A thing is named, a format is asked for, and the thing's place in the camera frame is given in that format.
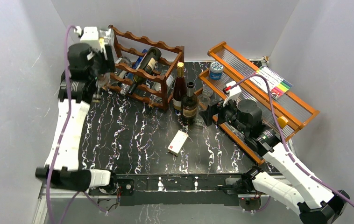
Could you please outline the dark red wine bottle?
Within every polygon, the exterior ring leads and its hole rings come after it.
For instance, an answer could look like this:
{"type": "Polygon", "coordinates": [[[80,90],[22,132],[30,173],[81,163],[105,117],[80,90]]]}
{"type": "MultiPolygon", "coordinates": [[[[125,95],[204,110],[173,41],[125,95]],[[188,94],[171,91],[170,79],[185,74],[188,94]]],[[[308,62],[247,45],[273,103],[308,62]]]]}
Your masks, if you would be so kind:
{"type": "Polygon", "coordinates": [[[173,107],[177,111],[182,110],[182,97],[186,94],[187,87],[184,74],[184,63],[177,63],[177,77],[173,89],[173,107]]]}

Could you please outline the orange tiered display shelf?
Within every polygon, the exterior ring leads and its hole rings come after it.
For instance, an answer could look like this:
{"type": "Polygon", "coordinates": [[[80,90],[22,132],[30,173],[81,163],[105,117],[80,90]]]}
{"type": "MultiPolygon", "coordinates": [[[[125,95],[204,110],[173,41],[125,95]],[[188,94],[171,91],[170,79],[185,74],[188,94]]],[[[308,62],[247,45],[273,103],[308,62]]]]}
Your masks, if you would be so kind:
{"type": "Polygon", "coordinates": [[[211,66],[199,78],[220,96],[220,101],[201,106],[207,126],[220,126],[251,159],[265,162],[261,142],[273,146],[279,132],[291,139],[309,124],[319,111],[292,91],[292,85],[267,66],[256,66],[226,42],[208,51],[221,65],[221,76],[211,79],[211,66]]]}

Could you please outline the clear glass bottle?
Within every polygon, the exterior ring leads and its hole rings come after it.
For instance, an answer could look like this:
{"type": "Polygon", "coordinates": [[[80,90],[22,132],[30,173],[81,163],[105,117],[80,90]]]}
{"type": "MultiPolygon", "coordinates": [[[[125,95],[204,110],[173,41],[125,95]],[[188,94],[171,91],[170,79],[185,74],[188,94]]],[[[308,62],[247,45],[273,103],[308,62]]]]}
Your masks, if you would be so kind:
{"type": "Polygon", "coordinates": [[[202,93],[198,96],[198,113],[206,111],[210,102],[213,90],[209,86],[202,88],[202,93]]]}

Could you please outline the brown wooden wine rack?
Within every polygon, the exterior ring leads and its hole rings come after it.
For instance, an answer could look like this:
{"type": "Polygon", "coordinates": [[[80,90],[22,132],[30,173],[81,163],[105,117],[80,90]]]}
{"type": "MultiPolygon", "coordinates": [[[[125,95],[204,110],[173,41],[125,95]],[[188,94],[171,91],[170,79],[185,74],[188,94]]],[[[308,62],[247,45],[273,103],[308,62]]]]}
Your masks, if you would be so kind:
{"type": "Polygon", "coordinates": [[[122,56],[122,52],[142,57],[142,65],[136,69],[127,66],[126,63],[115,63],[115,67],[121,71],[132,73],[133,79],[128,77],[119,77],[119,75],[111,72],[109,78],[113,81],[134,87],[149,93],[153,98],[143,97],[134,90],[126,90],[126,96],[142,101],[151,107],[157,107],[164,111],[168,110],[169,102],[172,100],[172,94],[169,93],[171,84],[167,84],[167,79],[171,76],[171,72],[177,68],[179,62],[184,62],[184,46],[171,47],[163,41],[154,42],[146,36],[137,37],[133,33],[126,31],[121,32],[115,26],[109,25],[114,33],[113,47],[118,57],[122,56]],[[126,48],[118,42],[117,36],[130,39],[132,41],[144,43],[150,46],[149,51],[144,54],[134,48],[126,48]]]}

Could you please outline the dark bottle cream label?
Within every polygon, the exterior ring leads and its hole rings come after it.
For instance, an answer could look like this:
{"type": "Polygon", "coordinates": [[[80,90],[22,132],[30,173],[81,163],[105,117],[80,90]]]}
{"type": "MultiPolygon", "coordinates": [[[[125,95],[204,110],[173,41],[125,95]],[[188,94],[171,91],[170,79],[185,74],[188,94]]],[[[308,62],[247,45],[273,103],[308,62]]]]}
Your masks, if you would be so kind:
{"type": "MultiPolygon", "coordinates": [[[[138,69],[141,69],[148,74],[152,74],[153,69],[155,68],[156,63],[161,58],[161,51],[156,47],[151,47],[147,51],[146,55],[144,56],[143,60],[141,61],[138,69]]],[[[136,90],[137,86],[143,84],[146,81],[146,78],[140,77],[138,75],[133,76],[133,84],[128,89],[128,94],[132,95],[136,90]]]]}

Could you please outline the clear bottle white label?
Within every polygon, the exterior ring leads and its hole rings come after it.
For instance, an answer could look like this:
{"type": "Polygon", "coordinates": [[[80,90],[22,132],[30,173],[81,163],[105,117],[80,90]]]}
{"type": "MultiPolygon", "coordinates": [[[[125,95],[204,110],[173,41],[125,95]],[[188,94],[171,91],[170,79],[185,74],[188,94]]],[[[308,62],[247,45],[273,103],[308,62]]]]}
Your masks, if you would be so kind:
{"type": "MultiPolygon", "coordinates": [[[[166,79],[166,86],[167,86],[167,93],[170,93],[170,88],[174,84],[175,81],[175,74],[172,72],[168,78],[166,79]]],[[[154,82],[154,84],[151,87],[152,90],[155,91],[160,91],[161,90],[161,84],[154,82]]],[[[163,99],[159,96],[156,95],[151,95],[150,96],[150,103],[149,107],[154,107],[155,103],[162,104],[163,99]]]]}

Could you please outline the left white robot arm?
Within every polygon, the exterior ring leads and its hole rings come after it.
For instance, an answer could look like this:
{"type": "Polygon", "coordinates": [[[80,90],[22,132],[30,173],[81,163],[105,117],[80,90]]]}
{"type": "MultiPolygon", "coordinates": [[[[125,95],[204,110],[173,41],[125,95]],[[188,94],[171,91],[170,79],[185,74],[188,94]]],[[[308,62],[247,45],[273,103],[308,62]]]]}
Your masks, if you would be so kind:
{"type": "Polygon", "coordinates": [[[61,74],[58,122],[50,154],[35,177],[54,189],[87,191],[101,188],[107,194],[118,190],[116,174],[106,169],[79,169],[78,151],[85,118],[91,103],[101,99],[99,78],[115,71],[112,47],[100,50],[88,43],[68,47],[68,67],[61,74]]]}

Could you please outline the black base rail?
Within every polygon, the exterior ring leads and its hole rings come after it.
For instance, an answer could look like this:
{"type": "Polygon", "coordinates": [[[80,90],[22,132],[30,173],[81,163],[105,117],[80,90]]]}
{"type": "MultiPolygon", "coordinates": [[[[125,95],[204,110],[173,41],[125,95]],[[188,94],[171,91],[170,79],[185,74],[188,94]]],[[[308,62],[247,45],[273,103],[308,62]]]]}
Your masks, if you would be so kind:
{"type": "Polygon", "coordinates": [[[116,175],[119,190],[89,194],[100,199],[118,199],[121,206],[146,204],[222,204],[224,206],[264,205],[268,195],[234,185],[240,174],[116,175]]]}

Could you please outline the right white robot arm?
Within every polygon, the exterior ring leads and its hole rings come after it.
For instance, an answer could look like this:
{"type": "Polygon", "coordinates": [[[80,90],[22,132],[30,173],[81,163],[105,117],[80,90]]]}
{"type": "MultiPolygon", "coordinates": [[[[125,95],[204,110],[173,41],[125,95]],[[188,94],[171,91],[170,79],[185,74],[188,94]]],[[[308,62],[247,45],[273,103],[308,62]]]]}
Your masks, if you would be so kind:
{"type": "Polygon", "coordinates": [[[332,192],[316,182],[313,174],[304,172],[295,155],[285,150],[280,134],[263,123],[262,110],[255,101],[222,100],[199,114],[207,126],[217,115],[217,124],[228,123],[235,128],[250,149],[273,164],[290,182],[287,185],[253,166],[236,182],[219,186],[220,190],[266,193],[297,213],[304,224],[332,224],[341,216],[348,194],[343,190],[332,192]]]}

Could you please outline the blue lidded jar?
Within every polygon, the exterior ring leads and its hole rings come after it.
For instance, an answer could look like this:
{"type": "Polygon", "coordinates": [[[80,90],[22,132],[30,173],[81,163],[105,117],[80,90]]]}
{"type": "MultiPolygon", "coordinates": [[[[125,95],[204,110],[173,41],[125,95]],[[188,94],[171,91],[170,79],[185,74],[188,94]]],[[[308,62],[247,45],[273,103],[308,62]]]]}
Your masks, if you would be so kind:
{"type": "Polygon", "coordinates": [[[214,61],[210,64],[209,70],[209,77],[211,80],[220,80],[224,70],[224,66],[221,63],[214,61]]]}

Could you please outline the pack of coloured markers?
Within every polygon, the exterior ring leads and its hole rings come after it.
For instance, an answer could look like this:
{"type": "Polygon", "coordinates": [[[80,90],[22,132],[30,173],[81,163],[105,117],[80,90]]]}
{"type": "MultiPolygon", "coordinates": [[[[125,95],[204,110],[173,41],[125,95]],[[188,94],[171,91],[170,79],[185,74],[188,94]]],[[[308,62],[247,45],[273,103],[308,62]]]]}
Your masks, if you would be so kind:
{"type": "MultiPolygon", "coordinates": [[[[255,71],[256,75],[263,76],[268,83],[272,98],[274,100],[278,100],[281,96],[283,96],[286,92],[288,92],[292,88],[292,84],[287,80],[279,76],[273,70],[271,70],[267,66],[261,66],[259,69],[255,71]]],[[[249,79],[252,83],[254,83],[258,88],[263,90],[265,93],[268,93],[268,89],[266,87],[265,81],[258,77],[251,77],[249,79]]]]}

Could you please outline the blue patterned bottle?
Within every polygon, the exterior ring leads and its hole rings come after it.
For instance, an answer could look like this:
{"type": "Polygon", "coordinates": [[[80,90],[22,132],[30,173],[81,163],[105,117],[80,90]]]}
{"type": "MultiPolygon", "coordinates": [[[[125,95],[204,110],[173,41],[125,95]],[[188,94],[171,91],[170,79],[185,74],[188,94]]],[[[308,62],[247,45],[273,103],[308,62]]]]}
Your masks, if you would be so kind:
{"type": "MultiPolygon", "coordinates": [[[[144,54],[146,54],[147,53],[147,49],[144,49],[143,51],[142,51],[142,53],[144,53],[144,54]]],[[[143,60],[143,58],[144,58],[144,56],[140,56],[140,57],[138,57],[138,59],[135,61],[135,63],[132,65],[132,69],[137,69],[137,67],[140,65],[140,63],[141,63],[141,61],[143,60]]],[[[132,72],[129,72],[129,73],[127,73],[126,75],[125,75],[125,78],[128,78],[128,79],[133,79],[133,76],[134,76],[134,73],[132,73],[132,72]]]]}

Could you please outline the green wine bottle brown label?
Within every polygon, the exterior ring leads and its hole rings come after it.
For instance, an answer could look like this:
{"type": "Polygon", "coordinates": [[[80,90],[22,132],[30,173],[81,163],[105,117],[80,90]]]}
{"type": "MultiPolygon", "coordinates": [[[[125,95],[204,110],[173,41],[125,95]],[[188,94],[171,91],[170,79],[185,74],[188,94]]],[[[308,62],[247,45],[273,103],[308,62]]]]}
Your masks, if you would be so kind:
{"type": "Polygon", "coordinates": [[[194,87],[194,82],[189,82],[187,92],[182,97],[182,123],[187,126],[195,123],[197,115],[198,98],[194,94],[194,87]]]}

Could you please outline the white rectangular box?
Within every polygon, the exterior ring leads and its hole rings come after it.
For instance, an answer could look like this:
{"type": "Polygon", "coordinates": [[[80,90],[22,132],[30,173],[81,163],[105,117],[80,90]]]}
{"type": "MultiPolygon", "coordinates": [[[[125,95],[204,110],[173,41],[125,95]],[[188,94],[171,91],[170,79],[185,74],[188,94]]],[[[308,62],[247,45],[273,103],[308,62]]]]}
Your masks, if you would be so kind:
{"type": "Polygon", "coordinates": [[[167,147],[168,152],[173,154],[174,156],[178,156],[187,138],[188,134],[179,130],[174,136],[169,146],[167,147]]]}

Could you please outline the clear bottle gold label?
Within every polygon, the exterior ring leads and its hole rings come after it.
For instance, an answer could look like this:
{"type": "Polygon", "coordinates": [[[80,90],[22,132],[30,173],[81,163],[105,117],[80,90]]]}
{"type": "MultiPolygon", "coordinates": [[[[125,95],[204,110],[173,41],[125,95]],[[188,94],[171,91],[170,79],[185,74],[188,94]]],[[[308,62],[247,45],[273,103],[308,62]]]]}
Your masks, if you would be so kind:
{"type": "Polygon", "coordinates": [[[95,103],[99,103],[101,101],[101,92],[109,83],[110,73],[114,71],[114,56],[112,52],[113,38],[113,31],[110,28],[108,30],[99,30],[99,65],[95,71],[97,90],[92,97],[95,103]]]}

